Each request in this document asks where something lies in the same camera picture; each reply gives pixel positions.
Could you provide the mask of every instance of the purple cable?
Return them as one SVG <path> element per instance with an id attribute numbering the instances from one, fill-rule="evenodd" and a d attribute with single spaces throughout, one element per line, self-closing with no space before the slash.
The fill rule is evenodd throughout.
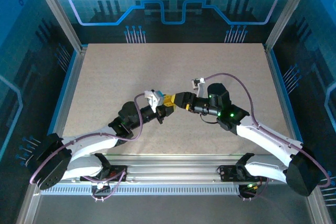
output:
<path id="1" fill-rule="evenodd" d="M 120 139 L 120 140 L 124 140 L 124 141 L 135 141 L 137 140 L 141 133 L 142 133 L 142 129 L 143 129 L 143 121 L 142 121 L 142 116 L 141 116 L 141 111 L 139 109 L 139 105 L 137 103 L 137 99 L 141 96 L 143 96 L 144 93 L 141 93 L 141 94 L 138 94 L 135 98 L 134 98 L 134 104 L 135 104 L 135 108 L 137 109 L 137 112 L 138 112 L 138 115 L 139 115 L 139 119 L 140 119 L 140 131 L 139 133 L 137 134 L 137 136 L 135 138 L 124 138 L 124 137 L 119 137 L 119 136 L 115 136 L 115 135 L 112 135 L 112 134 L 109 134 L 109 133 L 90 133 L 90 134 L 86 134 L 86 135 L 83 135 L 83 136 L 80 136 L 79 138 L 77 139 L 74 139 L 72 141 L 70 141 L 69 143 L 61 146 L 60 148 L 58 148 L 57 150 L 55 150 L 53 153 L 51 153 L 41 164 L 40 166 L 36 169 L 36 171 L 33 173 L 33 175 L 31 176 L 30 180 L 29 180 L 29 183 L 31 185 L 34 184 L 34 179 L 35 177 L 37 176 L 37 174 L 43 169 L 43 167 L 54 157 L 56 156 L 61 150 L 63 150 L 64 148 L 68 147 L 69 145 L 71 144 L 75 144 L 76 142 L 80 141 L 80 140 L 83 140 L 83 139 L 86 139 L 88 137 L 91 137 L 91 136 L 110 136 L 110 137 L 115 137 L 117 139 Z"/>
<path id="2" fill-rule="evenodd" d="M 124 171 L 121 171 L 120 173 L 110 177 L 110 178 L 105 178 L 105 179 L 102 179 L 102 180 L 98 180 L 98 179 L 93 179 L 93 178 L 90 178 L 89 176 L 82 176 L 83 178 L 87 179 L 88 181 L 91 181 L 91 182 L 96 182 L 96 183 L 104 183 L 104 182 L 108 182 L 110 180 L 113 180 L 115 178 L 118 178 Z"/>
<path id="3" fill-rule="evenodd" d="M 95 199 L 95 200 L 100 200 L 100 201 L 104 201 L 104 200 L 110 198 L 110 197 L 116 192 L 116 190 L 118 189 L 118 186 L 120 185 L 120 183 L 121 183 L 121 181 L 122 181 L 122 178 L 125 176 L 125 174 L 126 174 L 126 172 L 123 170 L 123 171 L 122 171 L 122 174 L 121 174 L 121 176 L 120 176 L 120 178 L 119 178 L 118 183 L 115 185 L 114 189 L 111 190 L 111 192 L 110 192 L 110 194 L 109 194 L 108 196 L 106 196 L 106 197 L 101 197 L 101 198 L 99 199 L 99 198 L 96 198 L 96 197 L 95 197 L 94 192 L 93 192 L 92 195 L 91 195 L 91 197 L 92 197 L 93 199 Z"/>
<path id="4" fill-rule="evenodd" d="M 331 184 L 330 176 L 327 173 L 327 171 L 323 168 L 323 166 L 319 164 L 319 162 L 317 162 L 312 156 L 310 156 L 304 150 L 300 149 L 299 147 L 297 147 L 295 145 L 292 145 L 290 142 L 288 142 L 288 141 L 286 141 L 286 140 L 278 137 L 277 135 L 274 135 L 273 133 L 267 131 L 265 128 L 263 128 L 262 126 L 259 125 L 259 123 L 257 122 L 257 120 L 256 120 L 256 118 L 254 116 L 254 106 L 253 106 L 252 97 L 251 97 L 250 93 L 248 92 L 246 86 L 242 83 L 242 81 L 240 81 L 237 77 L 235 77 L 233 74 L 230 74 L 230 73 L 216 73 L 216 74 L 213 74 L 212 76 L 204 78 L 204 80 L 207 81 L 207 80 L 209 80 L 211 78 L 214 78 L 216 76 L 230 76 L 233 79 L 235 79 L 236 81 L 238 81 L 239 84 L 244 88 L 244 90 L 245 90 L 245 92 L 246 92 L 246 94 L 248 96 L 248 99 L 250 101 L 250 105 L 251 105 L 251 118 L 252 118 L 253 122 L 257 125 L 257 129 L 260 129 L 260 131 L 263 132 L 264 134 L 272 136 L 273 138 L 277 139 L 278 141 L 280 141 L 280 142 L 282 142 L 282 143 L 290 146 L 291 148 L 295 149 L 298 152 L 301 152 L 304 156 L 306 156 L 307 158 L 309 158 L 323 172 L 323 174 L 327 178 L 327 182 L 325 184 L 323 184 L 323 185 L 319 185 L 319 187 L 324 188 L 324 187 L 330 186 L 330 184 Z"/>
<path id="5" fill-rule="evenodd" d="M 264 193 L 264 191 L 266 191 L 267 186 L 268 186 L 268 183 L 269 183 L 269 178 L 267 178 L 266 183 L 265 183 L 265 186 L 263 187 L 263 189 L 261 190 L 261 192 L 258 193 L 258 194 L 253 194 L 253 193 L 250 193 L 250 192 L 246 192 L 247 194 L 252 194 L 252 195 L 254 195 L 254 197 L 253 197 L 253 198 L 249 198 L 249 200 L 252 201 L 252 200 L 255 200 L 255 199 L 261 197 L 261 195 Z"/>

